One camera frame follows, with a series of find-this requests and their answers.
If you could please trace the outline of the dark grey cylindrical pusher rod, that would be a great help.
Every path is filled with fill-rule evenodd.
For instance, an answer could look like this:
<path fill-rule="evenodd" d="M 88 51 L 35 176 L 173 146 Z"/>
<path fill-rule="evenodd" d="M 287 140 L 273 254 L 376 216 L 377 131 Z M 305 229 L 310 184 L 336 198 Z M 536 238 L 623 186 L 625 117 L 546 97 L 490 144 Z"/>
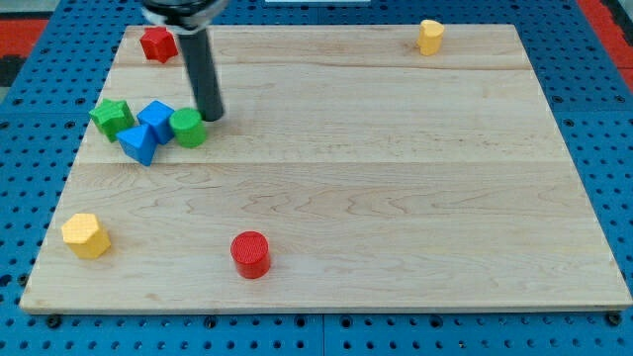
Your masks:
<path fill-rule="evenodd" d="M 221 119 L 225 107 L 207 29 L 179 35 L 178 40 L 197 109 L 204 121 Z"/>

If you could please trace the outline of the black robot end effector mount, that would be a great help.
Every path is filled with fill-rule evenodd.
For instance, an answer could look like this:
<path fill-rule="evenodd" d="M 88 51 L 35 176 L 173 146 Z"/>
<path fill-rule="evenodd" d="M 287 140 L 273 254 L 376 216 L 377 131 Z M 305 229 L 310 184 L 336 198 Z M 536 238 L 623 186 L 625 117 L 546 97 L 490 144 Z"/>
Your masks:
<path fill-rule="evenodd" d="M 142 0 L 141 11 L 152 24 L 180 29 L 206 27 L 229 0 Z"/>

